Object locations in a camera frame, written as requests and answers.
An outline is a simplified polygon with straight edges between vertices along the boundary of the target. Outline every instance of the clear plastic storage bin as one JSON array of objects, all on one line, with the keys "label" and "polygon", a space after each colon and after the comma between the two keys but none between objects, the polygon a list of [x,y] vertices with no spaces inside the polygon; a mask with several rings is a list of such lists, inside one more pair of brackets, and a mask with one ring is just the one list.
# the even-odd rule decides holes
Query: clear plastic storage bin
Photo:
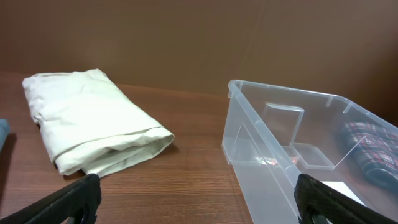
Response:
[{"label": "clear plastic storage bin", "polygon": [[398,221],[398,129],[336,95],[232,80],[223,149],[255,224],[298,223],[300,173]]}]

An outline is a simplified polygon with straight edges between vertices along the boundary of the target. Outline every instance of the folded white fabric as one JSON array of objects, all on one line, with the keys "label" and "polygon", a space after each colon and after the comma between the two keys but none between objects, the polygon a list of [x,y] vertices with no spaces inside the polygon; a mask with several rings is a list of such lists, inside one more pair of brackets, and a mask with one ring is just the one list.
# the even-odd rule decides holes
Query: folded white fabric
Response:
[{"label": "folded white fabric", "polygon": [[41,73],[22,85],[60,174],[100,177],[158,155],[174,138],[98,69]]}]

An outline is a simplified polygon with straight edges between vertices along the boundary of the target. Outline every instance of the white paper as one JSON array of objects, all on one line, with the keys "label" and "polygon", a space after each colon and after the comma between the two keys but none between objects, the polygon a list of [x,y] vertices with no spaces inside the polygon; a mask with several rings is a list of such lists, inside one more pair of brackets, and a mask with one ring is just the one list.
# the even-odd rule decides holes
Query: white paper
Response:
[{"label": "white paper", "polygon": [[361,203],[362,205],[365,205],[362,203],[362,201],[354,194],[354,192],[351,191],[351,189],[348,188],[344,182],[337,182],[337,181],[322,181],[322,183],[326,184],[327,186],[337,190],[338,192],[342,193],[343,195],[353,199],[354,201]]}]

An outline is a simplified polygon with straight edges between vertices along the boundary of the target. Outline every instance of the blue object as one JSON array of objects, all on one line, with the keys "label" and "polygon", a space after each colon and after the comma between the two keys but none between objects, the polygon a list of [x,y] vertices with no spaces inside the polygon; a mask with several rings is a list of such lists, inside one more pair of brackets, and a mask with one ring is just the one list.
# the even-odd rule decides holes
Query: blue object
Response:
[{"label": "blue object", "polygon": [[8,122],[4,119],[0,119],[0,150],[6,141],[8,133],[10,133],[10,126],[8,125]]}]

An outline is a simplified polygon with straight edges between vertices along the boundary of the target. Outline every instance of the folded cloth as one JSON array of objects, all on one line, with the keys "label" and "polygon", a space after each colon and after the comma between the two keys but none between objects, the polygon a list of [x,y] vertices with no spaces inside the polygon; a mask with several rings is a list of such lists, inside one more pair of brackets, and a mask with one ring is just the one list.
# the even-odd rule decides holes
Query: folded cloth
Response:
[{"label": "folded cloth", "polygon": [[101,70],[41,73],[22,85],[51,162],[62,175],[112,174],[158,155],[174,138]]},{"label": "folded cloth", "polygon": [[349,122],[341,130],[347,150],[370,182],[398,194],[398,134],[375,124]]}]

